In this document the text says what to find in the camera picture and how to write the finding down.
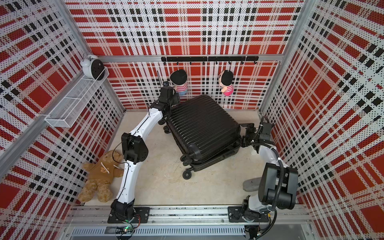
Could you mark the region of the blue-dressed hanging doll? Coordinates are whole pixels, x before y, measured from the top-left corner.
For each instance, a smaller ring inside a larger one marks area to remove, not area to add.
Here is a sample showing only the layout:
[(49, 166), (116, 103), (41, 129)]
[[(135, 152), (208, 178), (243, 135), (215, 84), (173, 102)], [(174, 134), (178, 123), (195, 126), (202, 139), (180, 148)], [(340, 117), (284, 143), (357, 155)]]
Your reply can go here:
[(170, 75), (170, 80), (174, 84), (174, 89), (180, 96), (186, 95), (188, 92), (187, 73), (185, 70), (179, 69)]

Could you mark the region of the black hard-shell suitcase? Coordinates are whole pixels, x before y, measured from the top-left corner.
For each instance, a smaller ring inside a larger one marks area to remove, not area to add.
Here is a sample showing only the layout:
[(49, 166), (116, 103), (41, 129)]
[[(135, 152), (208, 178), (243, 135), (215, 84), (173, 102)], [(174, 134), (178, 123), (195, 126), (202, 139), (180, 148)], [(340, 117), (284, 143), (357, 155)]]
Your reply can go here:
[(208, 95), (172, 107), (159, 125), (166, 134), (172, 134), (182, 152), (185, 180), (193, 172), (234, 156), (242, 143), (240, 124)]

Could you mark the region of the grey oval floor object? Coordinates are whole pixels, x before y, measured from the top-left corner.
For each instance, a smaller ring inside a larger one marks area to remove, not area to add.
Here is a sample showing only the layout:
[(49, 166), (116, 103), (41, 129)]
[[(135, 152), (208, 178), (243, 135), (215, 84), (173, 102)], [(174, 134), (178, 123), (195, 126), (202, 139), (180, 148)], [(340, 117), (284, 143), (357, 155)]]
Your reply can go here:
[(243, 190), (245, 192), (255, 192), (259, 190), (260, 182), (262, 178), (253, 178), (243, 182)]

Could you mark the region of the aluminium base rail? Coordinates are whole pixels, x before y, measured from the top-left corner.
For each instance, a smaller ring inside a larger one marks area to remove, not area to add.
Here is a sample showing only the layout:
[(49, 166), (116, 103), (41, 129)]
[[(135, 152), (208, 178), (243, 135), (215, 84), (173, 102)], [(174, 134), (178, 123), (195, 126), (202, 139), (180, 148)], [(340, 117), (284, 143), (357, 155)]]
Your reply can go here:
[(137, 206), (131, 223), (114, 221), (108, 206), (75, 207), (61, 240), (316, 240), (303, 205), (260, 220), (239, 218), (240, 205)]

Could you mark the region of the black wall hook rail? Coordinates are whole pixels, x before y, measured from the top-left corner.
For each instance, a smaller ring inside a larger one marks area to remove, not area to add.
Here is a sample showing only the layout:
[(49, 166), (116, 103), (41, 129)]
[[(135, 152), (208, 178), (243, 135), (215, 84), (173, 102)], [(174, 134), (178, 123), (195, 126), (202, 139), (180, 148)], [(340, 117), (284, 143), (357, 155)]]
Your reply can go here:
[(257, 62), (259, 56), (198, 56), (198, 57), (161, 57), (162, 62)]

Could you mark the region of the white alarm clock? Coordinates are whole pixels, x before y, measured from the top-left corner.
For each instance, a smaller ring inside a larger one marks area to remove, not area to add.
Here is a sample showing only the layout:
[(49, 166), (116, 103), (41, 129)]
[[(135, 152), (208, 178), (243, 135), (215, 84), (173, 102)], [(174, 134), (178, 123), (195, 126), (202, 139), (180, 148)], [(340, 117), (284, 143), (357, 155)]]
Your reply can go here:
[(87, 55), (81, 62), (83, 73), (86, 77), (100, 81), (105, 75), (105, 66), (96, 55)]

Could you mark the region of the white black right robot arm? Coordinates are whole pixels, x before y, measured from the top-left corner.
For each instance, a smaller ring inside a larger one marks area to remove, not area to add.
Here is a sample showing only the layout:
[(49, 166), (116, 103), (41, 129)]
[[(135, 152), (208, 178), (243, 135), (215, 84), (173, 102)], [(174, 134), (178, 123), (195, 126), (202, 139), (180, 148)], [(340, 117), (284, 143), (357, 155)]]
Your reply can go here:
[(247, 196), (241, 207), (228, 207), (229, 222), (266, 223), (275, 210), (294, 208), (299, 174), (280, 157), (272, 140), (274, 124), (262, 121), (257, 128), (252, 123), (241, 126), (246, 129), (242, 147), (252, 147), (252, 154), (265, 161), (265, 168), (261, 177), (244, 181), (243, 190), (257, 194)]

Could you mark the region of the brown teddy bear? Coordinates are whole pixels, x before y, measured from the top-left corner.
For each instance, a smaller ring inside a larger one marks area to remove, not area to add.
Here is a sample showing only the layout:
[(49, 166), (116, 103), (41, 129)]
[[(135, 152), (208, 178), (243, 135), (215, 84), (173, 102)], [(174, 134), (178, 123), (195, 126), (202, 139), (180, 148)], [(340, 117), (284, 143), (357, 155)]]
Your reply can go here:
[(98, 201), (106, 203), (113, 197), (110, 185), (115, 178), (124, 174), (120, 167), (123, 156), (116, 151), (104, 154), (96, 164), (85, 163), (83, 169), (88, 173), (88, 179), (81, 190), (78, 200), (81, 203), (89, 202), (97, 195)]

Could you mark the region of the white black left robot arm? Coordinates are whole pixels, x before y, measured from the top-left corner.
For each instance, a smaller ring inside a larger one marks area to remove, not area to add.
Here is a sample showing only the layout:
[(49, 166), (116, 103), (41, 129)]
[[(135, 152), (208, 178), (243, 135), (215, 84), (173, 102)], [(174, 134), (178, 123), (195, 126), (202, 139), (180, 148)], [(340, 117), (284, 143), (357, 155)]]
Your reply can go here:
[(140, 168), (149, 154), (146, 138), (159, 122), (165, 123), (171, 108), (180, 103), (180, 96), (169, 86), (160, 89), (160, 95), (148, 108), (147, 115), (129, 133), (122, 134), (124, 174), (116, 199), (111, 204), (111, 215), (122, 223), (130, 223), (136, 217), (134, 209), (135, 188)]

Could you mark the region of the pink-dressed hanging doll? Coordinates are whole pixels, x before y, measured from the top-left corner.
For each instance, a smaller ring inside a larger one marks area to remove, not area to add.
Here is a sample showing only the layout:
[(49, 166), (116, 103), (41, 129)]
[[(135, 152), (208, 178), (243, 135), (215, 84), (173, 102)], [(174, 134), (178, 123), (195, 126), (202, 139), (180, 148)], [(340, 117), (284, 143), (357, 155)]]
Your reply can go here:
[(221, 87), (221, 92), (224, 96), (230, 96), (234, 92), (234, 74), (231, 71), (224, 70), (220, 73), (219, 76), (219, 85)]

